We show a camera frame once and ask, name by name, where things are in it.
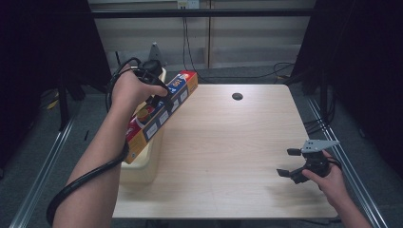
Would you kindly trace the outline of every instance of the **hand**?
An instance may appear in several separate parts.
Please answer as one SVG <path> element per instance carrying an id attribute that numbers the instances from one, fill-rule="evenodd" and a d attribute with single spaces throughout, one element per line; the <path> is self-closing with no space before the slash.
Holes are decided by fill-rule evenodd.
<path id="1" fill-rule="evenodd" d="M 129 70 L 121 75 L 112 92 L 112 107 L 119 108 L 129 106 L 131 109 L 144 102 L 151 95 L 166 96 L 167 91 L 159 85 L 147 85 L 142 83 L 133 71 Z"/>
<path id="2" fill-rule="evenodd" d="M 325 157 L 332 157 L 327 151 L 323 150 Z M 344 184 L 341 170 L 334 164 L 330 164 L 330 173 L 322 178 L 308 169 L 302 170 L 302 174 L 308 179 L 319 185 L 320 189 L 326 195 L 327 200 L 333 207 L 337 207 L 343 200 L 348 200 L 349 194 Z"/>

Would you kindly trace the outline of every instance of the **tabletop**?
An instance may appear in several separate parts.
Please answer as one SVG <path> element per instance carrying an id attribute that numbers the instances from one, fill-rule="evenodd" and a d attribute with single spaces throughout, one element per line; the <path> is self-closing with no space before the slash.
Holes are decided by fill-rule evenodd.
<path id="1" fill-rule="evenodd" d="M 336 216 L 315 183 L 278 176 L 305 163 L 286 150 L 309 139 L 285 85 L 199 85 L 161 138 L 155 180 L 121 182 L 114 218 Z"/>

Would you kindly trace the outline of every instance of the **aluminum rail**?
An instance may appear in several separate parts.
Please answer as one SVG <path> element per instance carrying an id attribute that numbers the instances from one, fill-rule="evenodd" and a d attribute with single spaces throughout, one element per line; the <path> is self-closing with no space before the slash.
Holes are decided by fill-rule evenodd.
<path id="1" fill-rule="evenodd" d="M 308 103 L 312 109 L 312 112 L 317 118 L 317 122 L 321 124 L 323 134 L 325 135 L 326 139 L 329 141 L 337 141 L 337 137 L 332 128 L 330 126 L 327 126 L 322 121 L 322 119 L 320 119 L 320 109 L 317 102 L 314 99 L 309 99 Z M 341 147 L 341 144 L 336 145 L 332 148 L 335 152 L 336 158 L 341 162 L 343 166 L 343 173 L 345 174 L 351 187 L 355 191 L 355 195 L 361 203 L 361 206 L 367 214 L 367 217 L 373 227 L 387 228 L 388 225 L 386 224 L 385 219 L 380 214 L 379 208 L 377 207 L 374 199 L 371 197 L 370 193 L 367 191 L 366 187 L 364 186 L 355 169 L 353 168 L 353 165 L 344 152 L 343 147 Z"/>
<path id="2" fill-rule="evenodd" d="M 53 146 L 51 147 L 48 156 L 31 186 L 29 193 L 24 198 L 20 208 L 18 209 L 14 219 L 11 222 L 10 228 L 23 228 L 27 227 L 30 217 L 35 209 L 35 206 L 44 191 L 45 184 L 48 181 L 51 170 L 59 157 L 59 154 L 65 144 L 67 137 L 70 133 L 75 117 L 77 116 L 81 107 L 81 103 L 77 104 L 73 115 L 68 121 L 63 131 L 59 131 Z"/>
<path id="3" fill-rule="evenodd" d="M 66 15 L 85 15 L 97 19 L 109 18 L 162 18 L 162 17 L 280 17 L 313 16 L 336 13 L 324 9 L 154 9 L 154 10 L 101 10 L 91 12 L 65 12 Z"/>

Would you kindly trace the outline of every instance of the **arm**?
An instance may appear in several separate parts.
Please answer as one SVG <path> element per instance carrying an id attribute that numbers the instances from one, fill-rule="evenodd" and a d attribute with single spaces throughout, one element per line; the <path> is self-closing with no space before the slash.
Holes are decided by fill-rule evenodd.
<path id="1" fill-rule="evenodd" d="M 331 157 L 326 151 L 324 154 L 326 157 Z M 333 164 L 330 165 L 330 169 L 329 175 L 324 178 L 307 169 L 302 170 L 302 174 L 319 185 L 329 203 L 335 207 L 345 227 L 372 227 L 350 198 L 341 170 Z"/>
<path id="2" fill-rule="evenodd" d="M 150 95 L 165 96 L 157 85 L 141 83 L 133 72 L 124 73 L 112 93 L 112 107 L 101 127 L 74 167 L 67 184 L 88 171 L 117 158 L 125 143 L 125 132 L 137 105 Z M 60 204 L 54 227 L 109 227 L 118 195 L 121 166 L 90 180 Z"/>

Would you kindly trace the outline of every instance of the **black cable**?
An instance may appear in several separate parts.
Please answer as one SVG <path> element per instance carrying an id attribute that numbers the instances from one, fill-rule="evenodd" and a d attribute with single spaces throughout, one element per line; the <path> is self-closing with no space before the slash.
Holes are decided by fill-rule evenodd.
<path id="1" fill-rule="evenodd" d="M 88 173 L 84 174 L 77 180 L 71 182 L 68 186 L 62 189 L 50 202 L 47 209 L 47 221 L 51 226 L 53 224 L 54 216 L 56 214 L 56 210 L 59 205 L 75 190 L 81 187 L 83 184 L 87 183 L 88 181 L 93 180 L 94 178 L 98 177 L 99 175 L 103 174 L 105 171 L 115 167 L 116 165 L 122 163 L 125 160 L 125 157 L 128 154 L 128 144 L 125 142 L 124 149 L 122 154 L 113 161 L 107 162 L 98 168 L 95 168 Z"/>
<path id="2" fill-rule="evenodd" d="M 275 84 L 277 83 L 277 80 L 278 80 L 278 75 L 277 75 L 277 72 L 278 72 L 278 71 L 276 71 L 276 66 L 278 66 L 278 65 L 288 65 L 288 67 L 289 67 L 289 66 L 293 66 L 294 64 L 292 64 L 292 63 L 276 63 L 276 64 L 273 66 L 273 71 L 274 71 L 275 74 L 276 74 L 276 78 L 275 78 L 275 81 L 273 82 L 273 85 L 275 85 Z"/>
<path id="3" fill-rule="evenodd" d="M 118 51 L 115 51 L 115 55 L 116 55 L 116 61 L 118 61 L 118 65 L 121 65 L 121 58 L 119 58 L 119 53 Z"/>
<path id="4" fill-rule="evenodd" d="M 186 29 L 185 29 L 184 20 L 185 20 L 185 18 L 183 17 L 183 19 L 182 19 L 182 22 L 183 22 L 183 47 L 182 47 L 182 60 L 183 60 L 183 66 L 184 66 L 184 69 L 185 69 L 185 70 L 187 70 L 187 67 L 186 67 L 186 62 L 185 62 L 185 60 L 184 60 L 184 50 L 186 49 L 186 36 L 187 36 L 187 31 L 186 31 Z"/>
<path id="5" fill-rule="evenodd" d="M 43 104 L 43 105 L 41 105 L 39 108 L 44 108 L 44 107 L 46 107 L 46 106 L 49 106 L 49 105 L 51 105 L 51 104 L 53 104 L 54 102 L 57 102 L 57 101 L 59 101 L 59 96 L 57 96 L 57 97 L 55 97 L 55 98 L 53 98 L 50 102 L 48 102 L 48 103 L 46 103 L 46 104 Z"/>
<path id="6" fill-rule="evenodd" d="M 129 60 L 125 61 L 122 65 L 120 65 L 118 67 L 118 69 L 116 70 L 116 72 L 113 74 L 112 79 L 109 82 L 109 85 L 107 87 L 107 94 L 106 94 L 106 110 L 109 111 L 110 107 L 112 106 L 112 91 L 113 91 L 113 87 L 115 86 L 116 82 L 118 81 L 119 77 L 124 73 L 127 72 L 129 70 L 131 70 L 132 68 L 130 67 L 129 69 L 125 69 L 123 70 L 123 68 L 131 61 L 135 60 L 137 62 L 137 64 L 139 65 L 141 63 L 141 61 L 135 57 L 130 58 Z M 122 154 L 112 160 L 109 161 L 91 171 L 89 171 L 88 173 L 84 174 L 83 176 L 81 176 L 80 178 L 78 178 L 77 180 L 74 180 L 73 182 L 71 182 L 69 185 L 67 185 L 66 187 L 64 187 L 50 202 L 50 204 L 48 205 L 48 209 L 47 209 L 47 221 L 50 224 L 50 226 L 53 224 L 53 220 L 54 220 L 54 216 L 56 214 L 56 210 L 59 207 L 59 205 L 75 190 L 77 190 L 80 186 L 82 186 L 83 184 L 87 183 L 88 181 L 98 177 L 99 175 L 103 174 L 105 171 L 115 167 L 116 165 L 122 163 L 125 160 L 125 157 L 128 154 L 128 144 L 127 142 L 125 142 Z"/>
<path id="7" fill-rule="evenodd" d="M 320 130 L 323 130 L 325 127 L 328 127 L 330 125 L 330 123 L 333 121 L 333 119 L 335 118 L 336 95 L 335 95 L 335 93 L 333 93 L 332 95 L 333 95 L 333 98 L 332 98 L 332 102 L 329 107 L 329 111 L 327 112 L 328 113 L 327 117 L 321 117 L 317 120 L 313 120 L 313 121 L 304 123 L 308 135 L 314 134 Z"/>
<path id="8" fill-rule="evenodd" d="M 271 76 L 271 75 L 273 75 L 273 74 L 276 74 L 277 72 L 280 72 L 280 71 L 284 70 L 285 68 L 288 68 L 288 67 L 294 65 L 294 64 L 292 64 L 292 63 L 277 63 L 277 64 L 275 64 L 275 66 L 280 65 L 280 64 L 288 64 L 288 65 L 285 66 L 285 67 L 283 67 L 283 68 L 280 68 L 279 70 L 275 70 L 275 71 L 273 71 L 273 72 L 270 72 L 270 73 L 267 73 L 267 74 L 263 74 L 263 75 L 260 75 L 260 76 L 247 76 L 247 77 L 246 77 L 246 76 L 245 76 L 245 77 L 217 77 L 217 76 L 216 76 L 216 77 L 203 77 L 203 76 L 201 76 L 200 73 L 195 69 L 195 66 L 194 66 L 194 64 L 193 64 L 193 58 L 192 58 L 192 54 L 191 54 L 191 52 L 190 52 L 189 36 L 188 36 L 188 32 L 187 32 L 187 21 L 186 21 L 186 18 L 183 17 L 183 52 L 182 52 L 182 59 L 183 59 L 183 66 L 184 66 L 184 68 L 187 70 L 186 64 L 185 64 L 185 62 L 184 62 L 184 46 L 185 46 L 185 43 L 186 43 L 185 40 L 187 41 L 187 50 L 188 50 L 188 53 L 189 53 L 189 57 L 190 57 L 190 61 L 191 61 L 193 70 L 199 75 L 199 77 L 200 77 L 202 80 L 204 80 L 205 82 L 210 83 L 210 84 L 214 84 L 214 82 L 211 82 L 211 81 L 209 81 L 209 80 L 207 80 L 207 79 L 219 79 L 219 78 L 223 78 L 223 79 L 231 79 L 231 78 L 235 78 L 235 79 L 242 79 L 242 78 L 246 78 L 246 79 L 258 79 L 258 78 L 264 78 L 264 77 L 267 77 L 267 76 Z"/>
<path id="9" fill-rule="evenodd" d="M 54 90 L 56 90 L 56 89 L 54 88 L 54 89 L 52 89 L 51 91 L 48 91 L 47 93 L 42 94 L 42 95 L 41 95 L 41 98 L 45 98 L 45 97 L 47 97 L 48 95 L 50 95 L 51 93 L 53 93 L 53 92 L 54 92 Z"/>
<path id="10" fill-rule="evenodd" d="M 308 220 L 308 219 L 299 219 L 299 221 L 311 223 L 311 224 L 314 224 L 314 225 L 329 226 L 332 223 L 340 223 L 341 219 L 328 220 L 328 223 L 312 221 L 312 220 Z"/>
<path id="11" fill-rule="evenodd" d="M 189 58 L 190 58 L 190 63 L 192 64 L 193 70 L 198 74 L 199 78 L 201 78 L 203 81 L 210 83 L 210 84 L 214 84 L 213 82 L 206 80 L 196 69 L 195 69 L 195 65 L 193 64 L 193 58 L 192 58 L 192 54 L 190 52 L 190 44 L 189 44 L 189 36 L 187 33 L 187 20 L 185 17 L 183 17 L 183 34 L 184 37 L 186 39 L 187 42 L 187 51 L 189 53 Z M 187 70 L 186 68 L 186 64 L 184 63 L 184 47 L 183 47 L 183 64 L 184 64 L 184 68 Z"/>
<path id="12" fill-rule="evenodd" d="M 334 159 L 334 161 L 329 160 L 329 163 L 335 164 L 340 170 L 342 170 L 341 163 L 337 159 Z"/>

